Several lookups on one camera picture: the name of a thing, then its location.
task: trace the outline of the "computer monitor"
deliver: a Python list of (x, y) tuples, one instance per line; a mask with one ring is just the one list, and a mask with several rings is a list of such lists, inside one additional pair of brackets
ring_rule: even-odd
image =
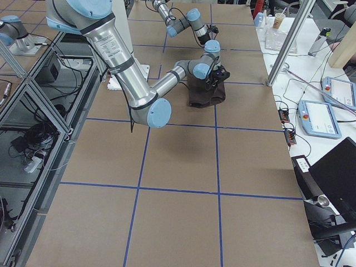
[(356, 221), (356, 143), (345, 138), (309, 172), (345, 221)]

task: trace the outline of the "gray robot arm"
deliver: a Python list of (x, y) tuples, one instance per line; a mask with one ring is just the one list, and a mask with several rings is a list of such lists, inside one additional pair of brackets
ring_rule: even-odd
[(155, 128), (165, 126), (171, 115), (171, 106), (168, 100), (161, 97), (187, 73), (205, 78), (207, 68), (214, 68), (216, 63), (216, 53), (206, 51), (199, 60), (178, 62), (155, 85), (149, 86), (115, 27), (111, 1), (46, 0), (46, 3), (50, 27), (82, 34), (106, 62), (111, 74), (116, 76), (129, 97), (129, 112), (136, 123)]
[(205, 25), (202, 21), (200, 12), (197, 8), (193, 8), (183, 17), (177, 19), (170, 13), (170, 9), (168, 8), (165, 0), (152, 0), (152, 5), (165, 21), (167, 26), (167, 33), (170, 37), (175, 37), (185, 29), (192, 27), (200, 44), (204, 45), (207, 41), (210, 40), (209, 33), (211, 31), (215, 33), (219, 32), (215, 26), (213, 26), (212, 29), (208, 29), (207, 25)]
[(32, 37), (28, 34), (21, 20), (15, 15), (9, 15), (0, 19), (0, 39), (6, 46), (16, 43), (22, 51), (34, 47)]

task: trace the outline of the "dark towel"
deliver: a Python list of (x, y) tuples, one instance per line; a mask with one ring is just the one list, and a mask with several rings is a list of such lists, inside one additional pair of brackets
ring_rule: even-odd
[(209, 107), (224, 102), (225, 86), (221, 82), (217, 88), (206, 90), (205, 80), (200, 80), (192, 75), (188, 75), (189, 106), (196, 108)]

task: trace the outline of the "white desk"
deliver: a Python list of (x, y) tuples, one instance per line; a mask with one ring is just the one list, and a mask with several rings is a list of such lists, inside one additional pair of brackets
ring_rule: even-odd
[[(269, 24), (271, 24), (273, 19), (274, 18), (271, 17), (268, 18)], [(280, 29), (285, 32), (288, 31), (292, 22), (293, 18), (286, 18), (285, 20), (283, 20)], [(314, 40), (318, 36), (319, 32), (320, 30), (317, 28), (314, 21), (308, 18), (305, 21), (304, 26), (302, 27), (299, 36), (296, 39), (297, 54), (291, 53), (290, 56), (287, 57), (286, 63), (289, 64), (289, 69), (300, 77), (302, 77), (303, 79), (305, 79), (306, 81), (318, 81), (313, 83), (313, 85), (317, 88), (321, 88), (319, 83), (321, 77), (340, 76), (339, 79), (349, 81), (347, 75), (344, 74), (344, 71), (342, 69), (331, 68), (328, 64), (326, 65), (325, 72), (323, 74), (325, 63), (327, 62), (327, 59), (329, 57), (328, 55), (330, 54), (330, 49), (329, 47), (327, 47), (326, 43), (322, 46), (322, 48), (326, 48), (318, 52), (316, 57), (298, 56), (308, 54), (308, 51), (314, 43)], [(266, 64), (266, 68), (268, 73), (270, 73), (271, 65), (274, 64), (277, 55), (269, 55), (266, 53), (278, 54), (278, 51), (265, 49), (265, 42), (263, 40), (264, 31), (262, 29), (257, 29), (257, 33), (259, 35), (261, 50), (264, 53), (264, 61)], [(295, 101), (297, 103), (300, 99), (325, 102), (323, 100), (322, 95), (310, 87), (308, 87), (305, 91), (305, 94), (303, 94), (306, 85), (298, 81), (291, 80), (286, 90), (288, 81), (291, 78), (294, 77), (288, 73), (281, 72), (278, 75), (275, 83), (273, 84), (273, 93), (275, 95), (276, 101), (282, 100), (283, 102), (288, 104), (289, 108), (297, 108), (296, 104), (291, 102), (290, 100)], [(333, 108), (333, 110), (338, 120), (355, 120), (355, 117), (347, 111), (343, 111), (339, 108)], [(301, 127), (300, 119), (296, 117), (295, 109), (289, 111), (289, 117), (291, 123), (296, 126), (296, 133), (305, 138), (311, 145), (311, 153), (308, 156), (308, 160), (311, 165), (318, 161), (321, 157), (323, 157), (328, 151), (334, 148), (347, 136), (351, 137), (353, 140), (356, 140), (356, 122), (339, 123), (342, 138), (333, 140), (306, 135), (304, 129)], [(297, 144), (292, 146), (290, 149), (290, 156), (292, 157), (298, 155), (307, 155), (309, 153), (309, 145), (300, 137), (296, 137), (296, 141)], [(315, 248), (318, 253), (320, 266), (329, 266), (330, 262), (333, 260), (332, 256), (329, 258), (322, 258), (321, 255), (323, 254), (323, 252), (321, 251), (321, 249), (317, 245), (315, 246)], [(339, 267), (343, 265), (356, 265), (356, 249), (347, 249), (345, 251), (343, 258), (339, 263)]]

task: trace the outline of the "white label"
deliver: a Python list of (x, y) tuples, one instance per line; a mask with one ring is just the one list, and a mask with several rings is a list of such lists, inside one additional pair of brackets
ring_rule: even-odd
[(309, 165), (307, 163), (307, 161), (302, 158), (302, 159), (297, 159), (296, 163), (298, 163), (300, 169), (302, 172), (308, 172), (309, 171)]
[(332, 80), (332, 97), (343, 104), (354, 106), (352, 87), (348, 82)]
[(311, 127), (314, 132), (335, 134), (334, 124), (328, 110), (328, 106), (319, 103), (306, 103)]
[(118, 53), (121, 53), (121, 47), (113, 35), (108, 35), (105, 38), (96, 41), (96, 47), (104, 60), (110, 60)]

